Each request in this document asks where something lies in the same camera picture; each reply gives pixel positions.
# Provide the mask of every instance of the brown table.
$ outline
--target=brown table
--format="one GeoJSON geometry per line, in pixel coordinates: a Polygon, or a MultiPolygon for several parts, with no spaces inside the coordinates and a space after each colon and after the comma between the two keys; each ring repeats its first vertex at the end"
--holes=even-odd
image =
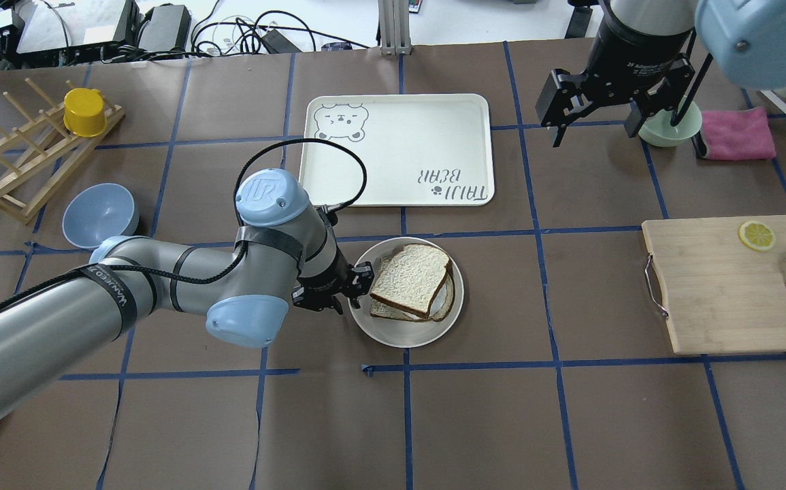
{"type": "MultiPolygon", "coordinates": [[[[247,488],[258,437],[258,489],[786,488],[786,354],[673,356],[642,281],[639,229],[786,214],[786,118],[768,106],[773,162],[648,148],[626,138],[625,108],[596,112],[552,149],[532,106],[548,70],[582,68],[590,43],[1,72],[0,93],[26,93],[31,76],[60,97],[71,78],[127,116],[35,227],[0,214],[0,300],[88,260],[60,219],[98,182],[132,191],[138,233],[227,247],[238,168],[302,133],[319,95],[480,93],[497,190],[480,208],[340,215],[352,260],[405,233],[452,254],[468,297],[444,338],[396,350],[347,314],[291,310],[275,344],[246,350],[210,337],[200,317],[159,311],[0,422],[0,490],[90,489],[101,474],[106,490],[247,488]]],[[[698,103],[767,105],[716,69],[698,103]]],[[[19,120],[0,97],[1,125],[19,120]]],[[[284,167],[297,172],[299,149],[284,167]]]]}

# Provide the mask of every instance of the bear drawing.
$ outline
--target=bear drawing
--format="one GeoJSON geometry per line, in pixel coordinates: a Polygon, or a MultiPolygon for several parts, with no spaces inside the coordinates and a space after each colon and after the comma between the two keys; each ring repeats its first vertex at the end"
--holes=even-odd
{"type": "Polygon", "coordinates": [[[368,109],[363,108],[362,103],[324,103],[314,112],[314,121],[317,122],[317,133],[314,136],[322,140],[346,137],[352,142],[359,142],[365,137],[363,125],[367,119],[368,109]]]}

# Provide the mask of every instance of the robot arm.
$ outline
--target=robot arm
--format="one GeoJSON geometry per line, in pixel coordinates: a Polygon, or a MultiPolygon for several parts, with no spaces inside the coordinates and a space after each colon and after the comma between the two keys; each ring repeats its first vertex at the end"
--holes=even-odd
{"type": "Polygon", "coordinates": [[[347,263],[334,213],[312,206],[286,171],[257,171],[235,199],[246,226],[232,253],[112,237],[90,265],[0,311],[0,419],[156,309],[202,314],[214,337],[262,348],[280,331],[291,299],[341,313],[335,294],[353,303],[367,294],[371,264],[347,263]]]}
{"type": "Polygon", "coordinates": [[[695,73],[680,52],[693,26],[739,86],[786,86],[786,0],[600,0],[604,18],[586,68],[554,69],[536,103],[558,146],[572,122],[632,103],[625,129],[679,107],[695,73]]]}

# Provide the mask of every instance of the light green bowl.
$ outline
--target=light green bowl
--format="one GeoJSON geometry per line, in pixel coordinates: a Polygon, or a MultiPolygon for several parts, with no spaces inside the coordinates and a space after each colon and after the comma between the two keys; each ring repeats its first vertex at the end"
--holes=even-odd
{"type": "Polygon", "coordinates": [[[670,111],[661,111],[649,118],[641,127],[638,136],[652,146],[678,146],[701,131],[701,109],[693,102],[680,124],[670,125],[670,111]]]}

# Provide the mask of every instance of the pink towel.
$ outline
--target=pink towel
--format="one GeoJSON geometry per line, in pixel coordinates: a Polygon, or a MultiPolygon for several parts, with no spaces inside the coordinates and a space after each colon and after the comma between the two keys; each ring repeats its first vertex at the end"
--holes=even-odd
{"type": "Polygon", "coordinates": [[[706,159],[772,159],[776,156],[765,108],[704,111],[701,131],[692,142],[706,159]]]}

